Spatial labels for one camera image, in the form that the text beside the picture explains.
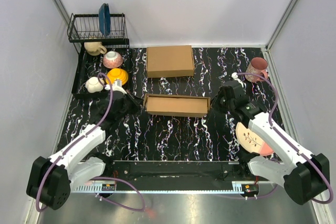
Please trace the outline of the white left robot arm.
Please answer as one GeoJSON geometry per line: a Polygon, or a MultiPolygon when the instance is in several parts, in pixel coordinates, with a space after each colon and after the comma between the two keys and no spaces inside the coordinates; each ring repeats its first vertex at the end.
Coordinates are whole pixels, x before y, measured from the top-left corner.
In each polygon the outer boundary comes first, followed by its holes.
{"type": "Polygon", "coordinates": [[[75,139],[50,157],[34,160],[26,194],[35,199],[38,212],[59,209],[74,189],[90,180],[124,182],[113,174],[110,158],[94,154],[85,162],[82,159],[103,143],[125,116],[140,111],[142,103],[143,99],[129,91],[111,91],[98,102],[89,123],[75,139]]]}

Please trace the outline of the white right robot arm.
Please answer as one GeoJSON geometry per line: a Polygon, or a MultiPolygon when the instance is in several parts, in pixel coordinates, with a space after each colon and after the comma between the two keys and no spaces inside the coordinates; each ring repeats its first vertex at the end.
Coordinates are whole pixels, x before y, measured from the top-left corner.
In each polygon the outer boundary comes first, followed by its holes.
{"type": "Polygon", "coordinates": [[[272,119],[266,108],[250,100],[237,80],[226,82],[211,101],[212,108],[230,113],[245,129],[241,145],[249,153],[238,167],[239,176],[265,178],[284,188],[297,204],[312,200],[329,204],[334,200],[330,184],[330,162],[296,142],[272,119]]]}

